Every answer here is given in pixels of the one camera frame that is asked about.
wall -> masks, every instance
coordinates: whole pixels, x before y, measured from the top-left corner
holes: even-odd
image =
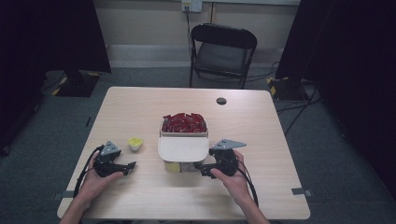
[[[188,24],[179,1],[95,0],[94,3],[105,42],[110,46],[110,61],[126,61],[125,58],[158,61],[166,50],[173,52],[173,61],[187,64]],[[190,13],[190,28],[212,21],[248,29],[259,40],[253,62],[273,63],[280,59],[297,7],[295,3],[203,2],[203,12]]]

wooden table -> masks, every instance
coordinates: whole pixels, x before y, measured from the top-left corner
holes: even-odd
[[[226,105],[218,105],[223,97]],[[245,219],[226,188],[200,172],[170,173],[158,154],[164,115],[198,113],[207,121],[210,146],[226,138],[244,142],[244,157],[257,191],[260,209],[269,219],[306,219],[310,211],[299,177],[267,91],[113,87],[106,94],[67,190],[92,151],[112,141],[122,152],[115,163],[137,161],[134,170],[100,195],[85,218],[154,220]],[[127,140],[141,137],[132,152]],[[62,200],[62,217],[71,199]]]

chair seat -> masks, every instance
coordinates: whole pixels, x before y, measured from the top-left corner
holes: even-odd
[[[220,70],[242,76],[246,60],[246,49],[203,43],[199,49],[195,67]]]

hand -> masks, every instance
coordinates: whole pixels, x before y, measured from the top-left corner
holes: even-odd
[[[233,153],[235,154],[236,159],[240,161],[238,162],[238,168],[245,172],[245,166],[242,164],[244,162],[244,156],[235,149],[233,150]],[[210,170],[210,173],[223,182],[224,187],[231,194],[236,204],[240,205],[243,200],[250,198],[248,182],[239,171],[237,171],[233,176],[227,176],[222,171],[213,168]]]
[[[88,172],[85,175],[84,183],[82,184],[78,196],[85,202],[90,203],[94,198],[101,194],[105,188],[115,180],[123,176],[122,172],[116,172],[106,177],[99,176],[96,171],[92,168],[93,163],[98,156],[99,152],[96,152],[90,161]]]

small yellow cup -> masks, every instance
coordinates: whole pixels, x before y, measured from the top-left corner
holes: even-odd
[[[139,148],[140,148],[140,146],[142,146],[142,144],[143,144],[143,140],[141,138],[132,137],[132,138],[128,139],[128,146],[129,146],[129,149],[131,149],[132,151],[139,150]]]

